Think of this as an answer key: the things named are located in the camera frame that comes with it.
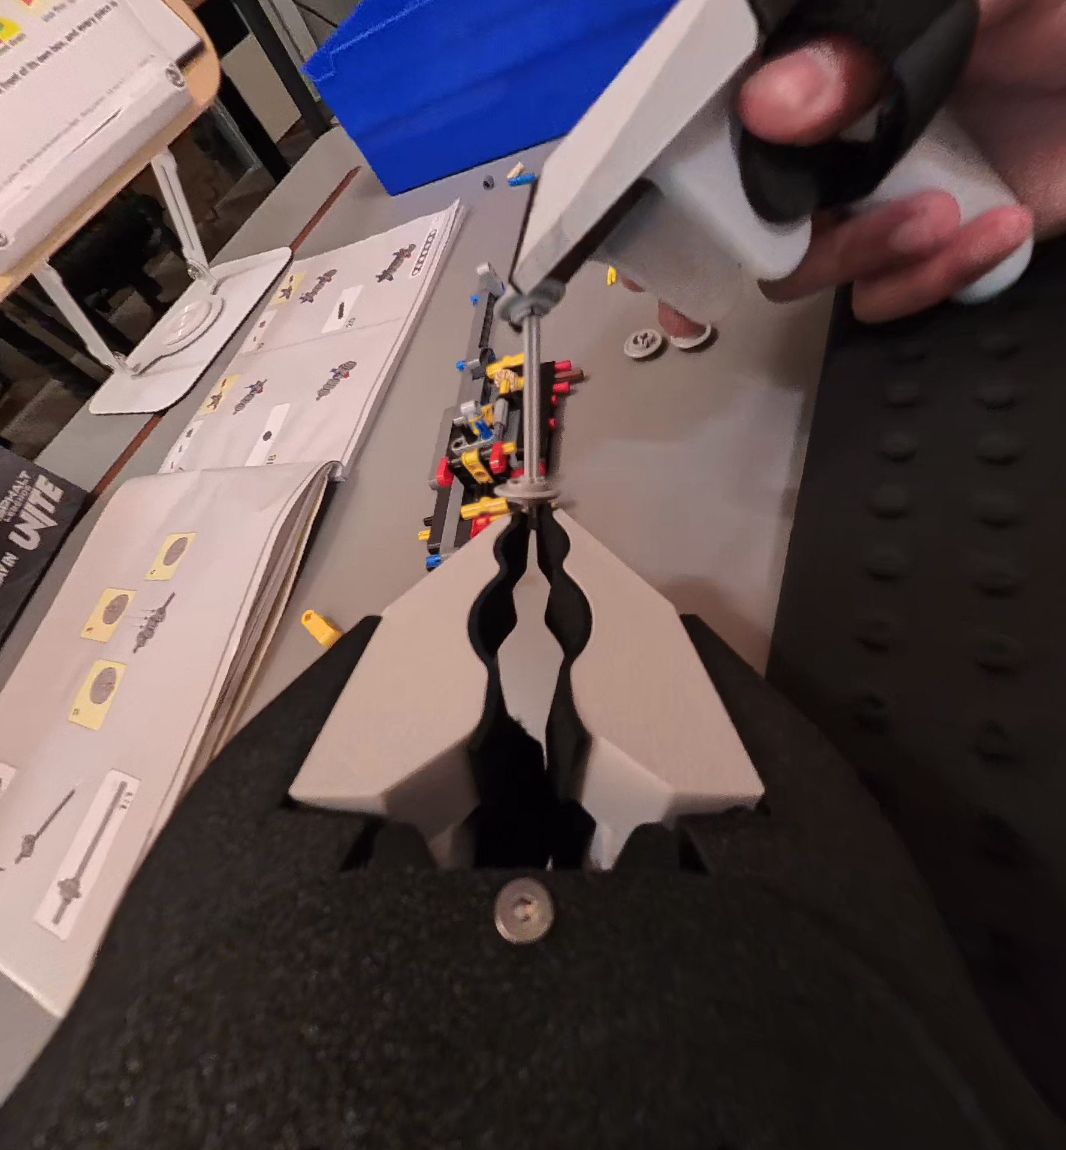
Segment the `grey lego axle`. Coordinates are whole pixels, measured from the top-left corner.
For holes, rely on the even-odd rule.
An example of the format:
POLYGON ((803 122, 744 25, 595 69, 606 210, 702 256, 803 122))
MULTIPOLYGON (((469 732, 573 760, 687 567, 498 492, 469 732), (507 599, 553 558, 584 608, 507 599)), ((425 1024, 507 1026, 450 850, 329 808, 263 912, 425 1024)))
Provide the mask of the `grey lego axle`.
POLYGON ((529 316, 524 329, 524 476, 542 478, 542 318, 529 316))

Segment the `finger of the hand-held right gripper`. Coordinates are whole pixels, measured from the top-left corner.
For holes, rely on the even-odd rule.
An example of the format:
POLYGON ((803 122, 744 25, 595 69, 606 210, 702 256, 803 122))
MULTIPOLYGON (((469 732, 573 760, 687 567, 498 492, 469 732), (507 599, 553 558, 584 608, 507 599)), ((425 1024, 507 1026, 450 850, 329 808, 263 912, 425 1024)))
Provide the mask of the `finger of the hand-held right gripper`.
POLYGON ((749 2, 680 2, 544 164, 511 272, 516 292, 560 272, 749 63, 759 47, 749 2))

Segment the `lego instruction booklet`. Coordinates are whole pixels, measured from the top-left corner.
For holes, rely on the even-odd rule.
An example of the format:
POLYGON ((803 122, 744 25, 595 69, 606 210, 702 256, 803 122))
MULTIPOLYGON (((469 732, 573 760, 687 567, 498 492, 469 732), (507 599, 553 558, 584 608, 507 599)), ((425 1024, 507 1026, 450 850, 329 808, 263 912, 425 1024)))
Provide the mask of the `lego instruction booklet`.
POLYGON ((294 263, 161 472, 109 500, 0 692, 0 975, 49 1015, 227 743, 465 215, 294 263))

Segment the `printed instruction sheet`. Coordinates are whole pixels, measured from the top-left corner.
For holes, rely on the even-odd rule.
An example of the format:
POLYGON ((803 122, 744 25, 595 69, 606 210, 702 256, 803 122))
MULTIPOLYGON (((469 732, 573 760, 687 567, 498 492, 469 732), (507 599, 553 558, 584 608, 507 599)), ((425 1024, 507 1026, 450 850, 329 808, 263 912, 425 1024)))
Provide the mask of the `printed instruction sheet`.
POLYGON ((162 2, 0 2, 0 197, 67 155, 131 83, 201 48, 162 2))

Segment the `person's right hand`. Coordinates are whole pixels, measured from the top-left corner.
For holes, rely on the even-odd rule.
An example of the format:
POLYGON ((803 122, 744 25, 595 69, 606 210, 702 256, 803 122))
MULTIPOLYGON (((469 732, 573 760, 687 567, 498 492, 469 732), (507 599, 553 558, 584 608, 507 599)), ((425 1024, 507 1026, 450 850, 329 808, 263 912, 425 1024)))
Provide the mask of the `person's right hand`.
POLYGON ((929 191, 861 215, 819 213, 812 246, 775 303, 854 289, 863 323, 942 305, 1036 235, 1066 234, 1066 2, 981 2, 973 54, 949 109, 1016 193, 1017 206, 962 223, 957 202, 929 191))

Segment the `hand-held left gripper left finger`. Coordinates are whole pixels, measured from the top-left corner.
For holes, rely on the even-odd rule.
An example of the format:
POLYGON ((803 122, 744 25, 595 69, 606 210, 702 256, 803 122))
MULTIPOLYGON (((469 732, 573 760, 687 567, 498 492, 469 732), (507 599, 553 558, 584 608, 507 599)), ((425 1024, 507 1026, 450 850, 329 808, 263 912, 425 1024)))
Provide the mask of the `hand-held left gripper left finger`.
POLYGON ((507 516, 383 611, 293 800, 412 826, 443 866, 529 863, 529 738, 498 668, 527 555, 507 516))

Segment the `blue plastic bin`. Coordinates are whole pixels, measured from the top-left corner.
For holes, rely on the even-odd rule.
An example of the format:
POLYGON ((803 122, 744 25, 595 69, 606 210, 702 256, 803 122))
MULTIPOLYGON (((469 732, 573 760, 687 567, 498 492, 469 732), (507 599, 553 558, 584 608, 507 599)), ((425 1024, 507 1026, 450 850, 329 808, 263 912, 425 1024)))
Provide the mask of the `blue plastic bin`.
POLYGON ((403 195, 570 135, 674 2, 361 2, 305 65, 403 195))

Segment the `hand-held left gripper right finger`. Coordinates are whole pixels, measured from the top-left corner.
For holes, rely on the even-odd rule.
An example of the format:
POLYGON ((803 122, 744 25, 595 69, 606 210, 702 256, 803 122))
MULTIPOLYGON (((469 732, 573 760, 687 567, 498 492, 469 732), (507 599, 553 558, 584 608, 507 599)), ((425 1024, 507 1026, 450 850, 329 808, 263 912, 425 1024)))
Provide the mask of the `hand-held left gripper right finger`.
POLYGON ((538 523, 562 663, 549 775, 594 822, 583 859, 614 868, 639 828, 757 810, 766 788, 683 617, 564 512, 538 523))

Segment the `partly built lego chassis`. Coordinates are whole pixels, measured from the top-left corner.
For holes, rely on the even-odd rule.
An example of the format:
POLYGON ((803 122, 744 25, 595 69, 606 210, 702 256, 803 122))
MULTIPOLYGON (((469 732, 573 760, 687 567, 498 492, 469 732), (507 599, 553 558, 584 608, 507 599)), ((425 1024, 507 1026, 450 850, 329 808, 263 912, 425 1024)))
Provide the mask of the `partly built lego chassis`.
POLYGON ((496 353, 493 336, 502 279, 493 265, 480 267, 478 276, 469 351, 458 364, 458 402, 443 413, 430 467, 436 503, 419 533, 427 547, 427 573, 438 571, 456 551, 511 514, 511 503, 498 489, 526 472, 526 356, 496 353))

